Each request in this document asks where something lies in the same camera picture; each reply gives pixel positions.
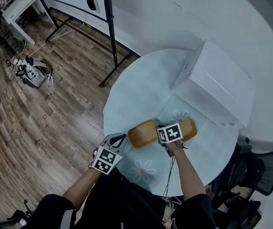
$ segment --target shoe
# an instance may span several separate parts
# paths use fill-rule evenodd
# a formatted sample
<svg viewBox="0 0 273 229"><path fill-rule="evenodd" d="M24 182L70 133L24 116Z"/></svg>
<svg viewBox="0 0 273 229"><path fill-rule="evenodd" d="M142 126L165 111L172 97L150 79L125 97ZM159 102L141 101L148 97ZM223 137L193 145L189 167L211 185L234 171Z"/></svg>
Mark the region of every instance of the shoe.
<svg viewBox="0 0 273 229"><path fill-rule="evenodd" d="M24 53L24 49L25 49L25 47L26 47L26 41L23 40L23 41L22 41L22 44L23 44L23 49L22 49L22 52L20 53L20 55Z"/></svg>

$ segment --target black sleeve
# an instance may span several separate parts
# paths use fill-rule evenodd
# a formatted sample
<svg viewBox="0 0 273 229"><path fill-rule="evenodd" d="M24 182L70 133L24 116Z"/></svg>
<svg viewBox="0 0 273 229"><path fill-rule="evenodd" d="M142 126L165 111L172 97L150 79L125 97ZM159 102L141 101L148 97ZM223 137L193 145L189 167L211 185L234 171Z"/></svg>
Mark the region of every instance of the black sleeve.
<svg viewBox="0 0 273 229"><path fill-rule="evenodd" d="M206 194L196 195L181 204L171 215L172 228L214 229L212 202Z"/></svg>
<svg viewBox="0 0 273 229"><path fill-rule="evenodd" d="M63 215L67 210L72 209L75 209L75 207L68 199L55 194L46 195L23 229L59 229ZM68 227L68 229L74 228L76 212L72 213L70 219L69 225L71 227Z"/></svg>

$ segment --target white box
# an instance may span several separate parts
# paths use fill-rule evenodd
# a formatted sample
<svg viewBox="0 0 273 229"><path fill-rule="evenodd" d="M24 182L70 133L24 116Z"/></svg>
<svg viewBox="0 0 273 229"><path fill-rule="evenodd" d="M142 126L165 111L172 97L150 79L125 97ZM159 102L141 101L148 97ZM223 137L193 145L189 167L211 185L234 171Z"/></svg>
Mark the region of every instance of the white box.
<svg viewBox="0 0 273 229"><path fill-rule="evenodd" d="M246 127L255 86L220 48L205 40L178 76L173 92L220 126Z"/></svg>
<svg viewBox="0 0 273 229"><path fill-rule="evenodd" d="M183 139L182 131L179 123L168 125L157 129L160 143L172 143Z"/></svg>

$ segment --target wooden floor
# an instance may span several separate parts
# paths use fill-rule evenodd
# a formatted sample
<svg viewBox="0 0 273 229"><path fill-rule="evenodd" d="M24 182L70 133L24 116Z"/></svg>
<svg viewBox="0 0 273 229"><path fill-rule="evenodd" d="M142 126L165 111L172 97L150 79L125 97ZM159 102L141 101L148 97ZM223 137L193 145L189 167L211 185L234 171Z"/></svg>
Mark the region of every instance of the wooden floor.
<svg viewBox="0 0 273 229"><path fill-rule="evenodd" d="M25 31L37 42L25 54L44 44L55 29L45 16L29 22ZM70 31L64 26L55 36ZM110 47L110 41L84 26L89 35ZM119 61L127 52L118 47ZM108 81L112 55L71 32L43 46L33 57L53 68L54 87L30 88L14 77L0 59L0 218L23 200L32 209L49 193L62 195L87 169L93 149L103 139L103 108L112 84L136 57L127 60Z"/></svg>

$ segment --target white cord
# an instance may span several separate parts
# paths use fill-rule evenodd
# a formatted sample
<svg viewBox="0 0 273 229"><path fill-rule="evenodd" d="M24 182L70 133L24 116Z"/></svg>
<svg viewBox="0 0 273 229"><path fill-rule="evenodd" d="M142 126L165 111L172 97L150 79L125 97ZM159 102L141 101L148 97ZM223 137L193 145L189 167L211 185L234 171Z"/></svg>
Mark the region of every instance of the white cord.
<svg viewBox="0 0 273 229"><path fill-rule="evenodd" d="M58 37L64 36L64 35L66 35L66 34L72 32L72 31L74 31L74 30L71 30L71 31L69 31L69 32L67 32L67 33L64 33L64 34L60 35L60 36L57 36L57 37L51 39L50 42L51 42L52 40L55 40L55 39L58 38Z"/></svg>

